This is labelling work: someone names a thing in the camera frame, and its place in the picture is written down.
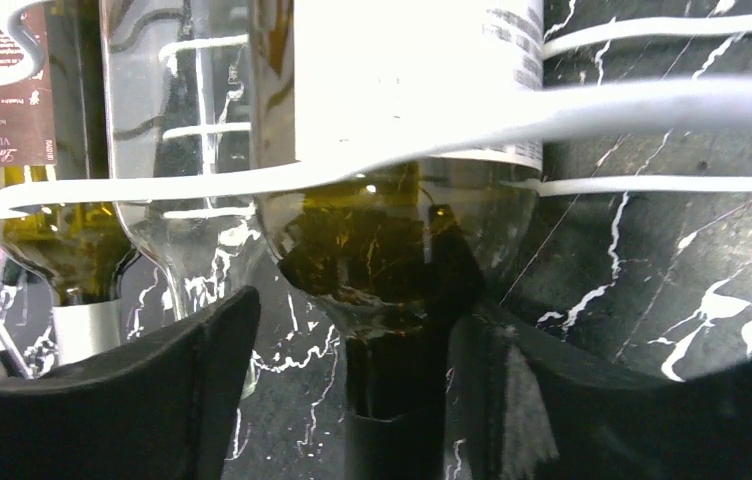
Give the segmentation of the small clear glass bottle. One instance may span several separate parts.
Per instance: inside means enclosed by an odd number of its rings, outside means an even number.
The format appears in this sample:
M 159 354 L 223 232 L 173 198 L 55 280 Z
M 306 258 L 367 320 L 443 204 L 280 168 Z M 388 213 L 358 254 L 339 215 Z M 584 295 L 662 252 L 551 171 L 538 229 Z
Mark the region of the small clear glass bottle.
M 115 178 L 248 168 L 248 12 L 242 1 L 104 1 L 102 46 Z M 253 200 L 118 204 L 130 239 L 167 279 L 176 319 L 246 285 L 263 255 Z

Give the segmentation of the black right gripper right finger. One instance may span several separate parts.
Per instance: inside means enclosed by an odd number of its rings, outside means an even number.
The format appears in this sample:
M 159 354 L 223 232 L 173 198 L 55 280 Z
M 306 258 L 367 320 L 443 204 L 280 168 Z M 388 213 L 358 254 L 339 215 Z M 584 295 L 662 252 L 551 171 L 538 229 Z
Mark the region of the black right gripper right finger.
M 490 302 L 453 340 L 476 479 L 752 479 L 752 359 L 665 380 Z

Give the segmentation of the dark green tall wine bottle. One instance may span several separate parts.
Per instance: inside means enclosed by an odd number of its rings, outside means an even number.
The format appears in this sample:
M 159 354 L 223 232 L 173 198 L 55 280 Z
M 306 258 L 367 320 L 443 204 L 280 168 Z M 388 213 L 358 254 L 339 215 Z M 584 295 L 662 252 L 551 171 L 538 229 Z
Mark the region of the dark green tall wine bottle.
M 253 1 L 252 161 L 294 178 L 477 125 L 542 84 L 539 1 Z M 455 322 L 517 256 L 538 142 L 262 194 L 277 266 L 345 344 L 348 479 L 440 479 Z

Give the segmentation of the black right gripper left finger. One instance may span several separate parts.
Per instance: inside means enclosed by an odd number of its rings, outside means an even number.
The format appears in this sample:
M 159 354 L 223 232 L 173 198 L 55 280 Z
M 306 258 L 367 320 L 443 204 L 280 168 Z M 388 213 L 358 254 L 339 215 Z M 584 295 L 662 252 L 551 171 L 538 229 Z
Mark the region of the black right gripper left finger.
M 0 479 L 219 478 L 259 319 L 246 287 L 39 379 L 0 379 Z

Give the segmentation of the green wine bottle grey foil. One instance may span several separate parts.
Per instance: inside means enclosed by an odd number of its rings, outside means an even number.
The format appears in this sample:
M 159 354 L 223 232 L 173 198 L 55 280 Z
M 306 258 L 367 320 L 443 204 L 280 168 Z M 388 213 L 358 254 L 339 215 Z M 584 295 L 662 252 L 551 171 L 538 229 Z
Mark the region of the green wine bottle grey foil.
M 107 178 L 98 4 L 46 1 L 21 20 L 45 61 L 32 76 L 0 86 L 0 189 Z M 120 282 L 137 253 L 112 203 L 46 204 L 0 219 L 0 248 L 51 288 L 59 364 L 120 344 Z

